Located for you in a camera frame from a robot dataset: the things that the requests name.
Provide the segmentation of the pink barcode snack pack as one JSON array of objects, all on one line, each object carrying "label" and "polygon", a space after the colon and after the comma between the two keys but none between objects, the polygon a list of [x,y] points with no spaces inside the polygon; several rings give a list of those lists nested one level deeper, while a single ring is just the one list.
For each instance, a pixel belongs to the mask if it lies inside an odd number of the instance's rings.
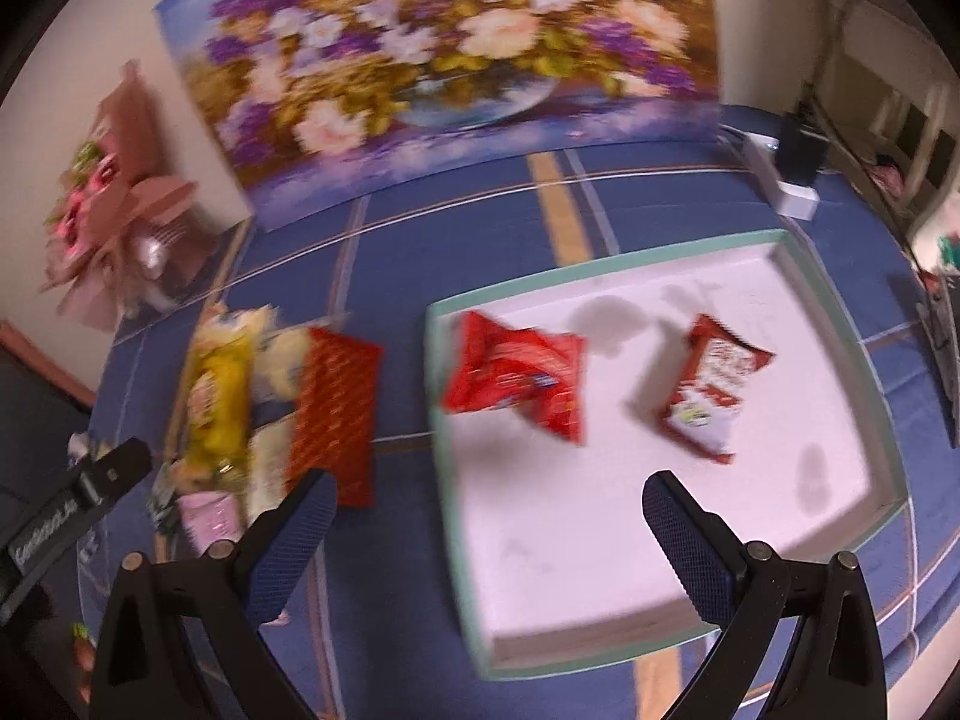
[{"label": "pink barcode snack pack", "polygon": [[236,496],[224,491],[200,491],[178,499],[179,515],[195,553],[205,553],[217,541],[238,541],[244,520]]}]

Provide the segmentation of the yellow cake snack pack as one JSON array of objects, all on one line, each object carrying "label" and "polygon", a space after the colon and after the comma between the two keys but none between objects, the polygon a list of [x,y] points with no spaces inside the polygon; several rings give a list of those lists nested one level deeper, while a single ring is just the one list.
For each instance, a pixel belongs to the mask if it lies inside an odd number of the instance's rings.
[{"label": "yellow cake snack pack", "polygon": [[195,333],[185,399],[185,454],[192,475],[212,486],[239,489],[247,473],[252,372],[262,310],[212,316]]}]

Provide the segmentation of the clear pack white bun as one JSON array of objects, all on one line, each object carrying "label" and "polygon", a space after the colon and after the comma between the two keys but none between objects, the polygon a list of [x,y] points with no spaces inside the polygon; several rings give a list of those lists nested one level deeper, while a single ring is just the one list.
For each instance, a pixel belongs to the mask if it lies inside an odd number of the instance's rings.
[{"label": "clear pack white bun", "polygon": [[260,340],[252,372],[254,405],[293,403],[298,398],[311,341],[309,325],[275,328]]}]

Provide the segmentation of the red orange patterned snack pack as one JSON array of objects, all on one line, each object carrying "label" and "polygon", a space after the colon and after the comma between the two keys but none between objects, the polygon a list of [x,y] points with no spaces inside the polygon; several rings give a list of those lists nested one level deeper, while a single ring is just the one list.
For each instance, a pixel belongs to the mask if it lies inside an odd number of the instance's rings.
[{"label": "red orange patterned snack pack", "polygon": [[373,439],[382,349],[325,328],[309,328],[291,434],[286,491],[309,470],[335,479],[337,504],[374,504]]}]

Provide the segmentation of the dark red white snack pack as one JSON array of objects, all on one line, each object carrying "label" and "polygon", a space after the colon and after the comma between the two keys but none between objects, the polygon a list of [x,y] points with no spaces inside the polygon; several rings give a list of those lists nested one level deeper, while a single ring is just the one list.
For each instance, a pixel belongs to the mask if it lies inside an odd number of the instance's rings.
[{"label": "dark red white snack pack", "polygon": [[697,315],[686,344],[690,355],[659,410],[659,426],[702,457],[729,465],[747,385],[775,353],[747,343],[706,314]]}]

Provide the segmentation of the red crinkled snack bag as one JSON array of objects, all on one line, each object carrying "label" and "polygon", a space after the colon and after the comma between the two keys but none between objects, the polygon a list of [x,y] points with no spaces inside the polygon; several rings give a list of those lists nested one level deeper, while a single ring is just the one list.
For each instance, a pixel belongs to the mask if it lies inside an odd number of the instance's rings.
[{"label": "red crinkled snack bag", "polygon": [[589,343],[578,333],[512,328],[480,310],[459,320],[459,353],[444,392],[449,413],[512,408],[530,424],[583,445]]}]

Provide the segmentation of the blue plaid tablecloth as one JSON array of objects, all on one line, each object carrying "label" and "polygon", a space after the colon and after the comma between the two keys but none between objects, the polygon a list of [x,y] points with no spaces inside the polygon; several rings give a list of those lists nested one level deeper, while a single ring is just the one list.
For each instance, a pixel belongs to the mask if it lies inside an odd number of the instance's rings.
[{"label": "blue plaid tablecloth", "polygon": [[[797,235],[835,283],[889,404],[910,500],[862,548],[887,678],[924,697],[929,649],[955,647],[958,455],[905,255],[843,176]],[[340,310],[384,353],[377,399],[377,499],[342,515],[267,640],[324,718],[640,718],[670,702],[703,645],[558,678],[477,678],[460,637],[439,523],[423,387],[428,305],[558,265],[556,192],[593,259],[775,226],[778,218],[726,140],[630,143],[477,164],[396,185],[274,232],[251,223],[221,239],[181,309],[122,323],[91,431],[106,442],[166,444],[185,350],[217,302],[272,304],[299,323]]]}]

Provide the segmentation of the pink flower bouquet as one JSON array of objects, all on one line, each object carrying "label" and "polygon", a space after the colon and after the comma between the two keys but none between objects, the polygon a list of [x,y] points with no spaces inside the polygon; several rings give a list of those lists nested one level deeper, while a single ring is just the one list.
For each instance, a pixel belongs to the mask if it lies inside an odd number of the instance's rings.
[{"label": "pink flower bouquet", "polygon": [[110,332],[144,307],[171,312],[217,243],[195,210],[195,190],[166,171],[153,98],[130,60],[44,221],[43,288],[64,291],[60,316]]}]

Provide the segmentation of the white tray green rim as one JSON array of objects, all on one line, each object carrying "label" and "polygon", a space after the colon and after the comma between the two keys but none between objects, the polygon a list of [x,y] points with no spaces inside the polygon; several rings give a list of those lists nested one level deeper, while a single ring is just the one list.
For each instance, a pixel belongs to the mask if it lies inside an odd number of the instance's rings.
[{"label": "white tray green rim", "polygon": [[[583,335],[581,442],[509,408],[444,410],[467,310]],[[701,314],[773,356],[748,384],[726,465],[658,423]],[[435,302],[425,383],[460,627],[490,681],[607,667],[704,634],[644,522],[652,473],[674,473],[737,535],[800,561],[861,548],[907,504],[871,361],[817,255],[788,229],[638,250]]]}]

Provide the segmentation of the black smartphone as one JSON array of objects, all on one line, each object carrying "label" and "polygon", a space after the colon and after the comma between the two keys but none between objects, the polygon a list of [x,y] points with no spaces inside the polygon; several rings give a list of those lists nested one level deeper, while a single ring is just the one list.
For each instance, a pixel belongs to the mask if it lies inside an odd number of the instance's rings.
[{"label": "black smartphone", "polygon": [[928,284],[924,299],[918,304],[918,314],[928,337],[939,371],[940,383],[950,406],[950,437],[958,447],[958,275],[937,273]]}]

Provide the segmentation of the floral painting canvas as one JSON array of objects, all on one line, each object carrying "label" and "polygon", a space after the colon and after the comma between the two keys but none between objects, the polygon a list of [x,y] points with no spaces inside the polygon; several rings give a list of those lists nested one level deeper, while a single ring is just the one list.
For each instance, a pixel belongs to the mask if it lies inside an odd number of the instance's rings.
[{"label": "floral painting canvas", "polygon": [[719,119],[713,0],[161,0],[267,231],[436,172]]}]

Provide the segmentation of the white power strip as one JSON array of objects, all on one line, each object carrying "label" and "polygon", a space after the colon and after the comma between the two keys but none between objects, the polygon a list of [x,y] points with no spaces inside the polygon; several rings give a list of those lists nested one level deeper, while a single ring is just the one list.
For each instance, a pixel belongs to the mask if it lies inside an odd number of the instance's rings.
[{"label": "white power strip", "polygon": [[813,185],[794,184],[781,176],[776,167],[778,140],[761,133],[747,132],[732,125],[723,125],[721,132],[732,138],[734,148],[757,179],[768,205],[791,220],[812,221],[820,205],[820,195]]}]

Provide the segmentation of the black power adapter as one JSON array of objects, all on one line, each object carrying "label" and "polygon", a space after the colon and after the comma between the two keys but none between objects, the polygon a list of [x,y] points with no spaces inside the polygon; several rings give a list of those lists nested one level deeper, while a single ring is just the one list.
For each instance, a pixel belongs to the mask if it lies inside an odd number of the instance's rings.
[{"label": "black power adapter", "polygon": [[827,158],[830,138],[823,133],[808,107],[788,112],[781,119],[775,167],[786,184],[811,187]]}]

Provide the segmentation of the white chair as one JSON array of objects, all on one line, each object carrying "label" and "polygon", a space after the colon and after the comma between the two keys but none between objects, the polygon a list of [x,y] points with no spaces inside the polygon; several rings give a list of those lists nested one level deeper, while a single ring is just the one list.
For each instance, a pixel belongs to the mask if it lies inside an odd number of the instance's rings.
[{"label": "white chair", "polygon": [[903,176],[893,202],[932,259],[958,231],[958,73],[913,18],[871,0],[827,0],[830,59],[820,98],[861,158],[892,156]]}]

